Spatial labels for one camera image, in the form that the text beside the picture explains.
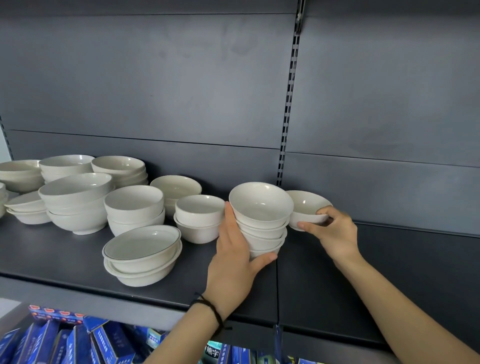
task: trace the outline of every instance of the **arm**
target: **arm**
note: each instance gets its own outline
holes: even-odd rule
[[[480,355],[420,310],[363,259],[357,246],[357,227],[348,215],[332,206],[321,208],[317,214],[328,214],[333,221],[326,227],[308,222],[299,222],[298,226],[320,239],[402,363],[480,363]]]
[[[275,259],[275,253],[267,253],[250,262],[248,244],[236,223],[233,209],[225,203],[225,219],[220,225],[216,255],[208,266],[203,297],[215,306],[225,321],[245,300],[257,273]],[[217,328],[213,311],[204,304],[194,304],[145,364],[197,364]]]

